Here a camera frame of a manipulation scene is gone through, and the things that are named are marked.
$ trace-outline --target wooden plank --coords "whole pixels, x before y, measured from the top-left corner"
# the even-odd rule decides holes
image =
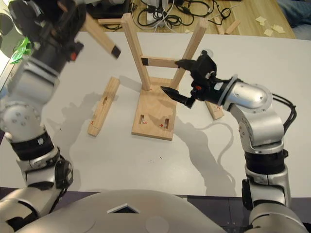
[[[142,56],[141,60],[144,66],[178,68],[175,62],[179,59]]]
[[[142,64],[141,57],[142,51],[140,48],[139,40],[136,33],[136,28],[130,13],[124,14],[121,19],[121,24],[125,32],[125,36],[129,47],[131,49],[140,79],[142,83],[142,89],[149,91],[150,78],[147,72],[147,68]]]
[[[169,86],[171,79],[151,78],[150,91],[141,90],[132,134],[172,140],[176,116],[176,101],[160,86]]]
[[[217,120],[224,116],[223,107],[213,104],[211,102],[205,101],[205,104],[211,114],[213,120]]]
[[[121,19],[120,18],[100,18],[98,20],[98,24],[100,25],[121,24]]]
[[[120,85],[120,80],[114,77],[111,77],[109,83],[106,86],[106,89],[102,95],[101,100],[99,101],[96,111],[94,113],[93,119],[91,120],[87,133],[92,136],[97,136],[101,130],[110,106],[113,102],[113,99],[116,95],[118,87]]]
[[[239,25],[240,23],[241,23],[241,21],[239,21],[238,19],[235,20],[235,21],[227,28],[227,30],[225,31],[225,34],[226,34],[226,35],[231,34],[231,33],[233,32],[233,30],[235,30],[235,29],[238,27],[238,25]]]
[[[109,54],[113,55],[115,58],[119,57],[121,50],[107,36],[97,21],[88,13],[86,14],[83,30],[87,31]]]
[[[200,18],[199,23],[195,27],[195,30],[192,34],[190,42],[188,43],[183,59],[191,59],[193,57],[195,51],[197,50],[204,36],[206,28],[207,28],[207,21],[204,18]],[[176,89],[184,74],[185,70],[183,68],[179,68],[174,75],[170,87]]]
[[[219,24],[221,23],[219,17],[215,17],[214,20],[215,20],[215,23],[219,23]],[[217,28],[218,34],[220,34],[220,35],[224,35],[225,34],[225,31],[224,31],[224,28],[223,28],[222,25],[217,25],[216,24],[216,28]]]

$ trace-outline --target robotic arm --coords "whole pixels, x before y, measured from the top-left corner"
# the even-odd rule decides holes
[[[193,89],[187,98],[177,90],[161,87],[171,99],[189,108],[195,100],[222,105],[239,124],[247,176],[242,182],[242,199],[245,208],[253,210],[250,216],[253,229],[247,232],[307,232],[289,209],[291,193],[284,164],[288,156],[283,148],[284,133],[296,116],[293,104],[290,103],[291,118],[283,125],[272,108],[273,99],[278,100],[279,96],[264,86],[244,83],[237,76],[229,80],[216,78],[216,64],[206,51],[202,51],[197,61],[180,60],[176,64],[190,71]]]
[[[35,42],[35,50],[7,81],[6,96],[0,99],[0,129],[18,156],[27,185],[0,202],[0,228],[8,232],[50,213],[73,182],[70,162],[40,122],[60,72],[83,48],[74,38],[85,21],[86,8],[72,0],[35,2],[44,14],[36,15],[22,0],[9,4],[14,23]]]

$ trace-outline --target table surface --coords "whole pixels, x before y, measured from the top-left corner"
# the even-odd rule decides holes
[[[85,48],[67,64],[42,122],[74,166],[73,191],[151,189],[179,195],[241,196],[245,178],[244,152],[236,120],[230,113],[213,121],[206,105],[177,105],[172,141],[131,135],[141,82],[124,33],[109,33],[122,49],[114,60],[87,33],[78,40]],[[181,58],[191,34],[139,33],[144,55]],[[260,83],[297,105],[298,117],[285,135],[286,163],[293,197],[311,197],[309,88],[311,42],[255,36],[208,35],[202,49],[213,51],[218,77],[238,73],[248,83]],[[148,67],[154,77],[172,78],[175,69]],[[87,127],[109,78],[121,84],[97,137]],[[189,95],[186,73],[179,90]],[[289,110],[274,103],[284,121]],[[0,186],[24,187],[16,155],[4,140],[0,145]]]
[[[212,0],[203,0],[210,7],[212,7]],[[271,26],[274,24],[282,26],[286,33],[277,33],[273,32],[272,37],[280,37],[280,38],[292,38],[295,39],[295,34],[293,33],[290,25],[288,24],[284,14],[282,13],[280,7],[278,6],[276,0],[243,0],[239,1],[227,1],[227,0],[219,0],[217,1],[220,5],[220,9],[224,9],[226,7],[232,7],[231,15],[229,18],[223,21],[223,28],[226,30],[236,19],[240,20],[240,25],[232,32],[233,35],[254,35],[254,36],[266,36],[264,31],[266,29],[271,29]],[[140,0],[135,0],[135,4],[138,5],[137,10],[134,11],[134,18],[137,20],[138,13],[146,7]],[[206,7],[202,6],[199,3],[193,3],[190,7],[190,10],[196,14],[204,14],[206,12]],[[171,14],[178,15],[182,18],[183,22],[190,23],[191,17],[187,16],[180,11],[177,10],[176,7],[172,9]],[[218,15],[216,7],[214,12],[207,16],[206,19],[210,19],[215,15]],[[267,19],[265,26],[259,25],[255,19],[259,16]],[[194,18],[194,23],[190,26],[180,25],[178,27],[174,27],[174,31],[177,33],[184,33],[186,30],[193,31],[195,25],[197,24],[199,18]],[[143,13],[141,16],[141,22],[146,23],[146,13]],[[142,30],[137,28],[138,32],[153,32],[154,30]],[[157,32],[166,32],[170,33],[171,31],[164,28],[158,28]],[[206,30],[207,34],[218,34],[216,25],[210,23],[209,27]]]

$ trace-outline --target rectangular slot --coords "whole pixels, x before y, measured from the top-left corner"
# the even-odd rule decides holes
[[[107,102],[107,97],[105,97],[105,99],[103,100],[103,106],[106,104],[106,102]]]
[[[170,119],[165,118],[165,123],[164,123],[164,128],[165,128],[165,129],[168,129],[168,128],[169,128],[169,122],[170,122]]]
[[[140,115],[138,124],[142,125],[143,122],[144,122],[144,115]]]

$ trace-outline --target white cable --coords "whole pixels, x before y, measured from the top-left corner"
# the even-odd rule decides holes
[[[134,6],[134,3],[135,3],[135,0],[133,0],[133,2],[132,2],[131,14],[132,14],[132,19],[133,19],[134,23],[136,24],[136,26],[139,27],[139,28],[142,29],[142,30],[153,30],[153,28],[155,28],[155,32],[156,32],[156,29],[157,29],[158,25],[159,25],[161,22],[163,22],[163,21],[164,21],[164,23],[165,23],[166,17],[171,13],[171,11],[172,11],[172,9],[173,9],[173,7],[174,7],[175,0],[173,0],[172,6],[171,6],[170,10],[168,11],[168,13],[165,15],[165,17],[164,17],[163,19],[161,19],[158,23],[156,23],[156,25],[154,25],[154,26],[152,26],[152,27],[149,27],[149,26],[141,27],[138,23],[136,23],[136,21],[135,21],[135,19],[134,19],[134,15],[133,15],[133,6]]]
[[[163,17],[163,15],[164,15],[164,12],[166,12],[166,11],[163,10],[163,12],[162,12],[162,17],[163,17],[163,18],[162,18],[155,26],[153,26],[152,28],[157,29],[158,25],[159,25],[161,22],[164,22],[164,24],[166,25],[165,19],[166,19],[166,17],[171,13],[171,11],[172,11],[172,9],[173,9],[173,7],[174,7],[174,3],[175,3],[175,0],[173,0],[173,3],[172,3],[172,6],[171,6],[170,10],[166,13],[166,15],[165,15],[164,17]]]

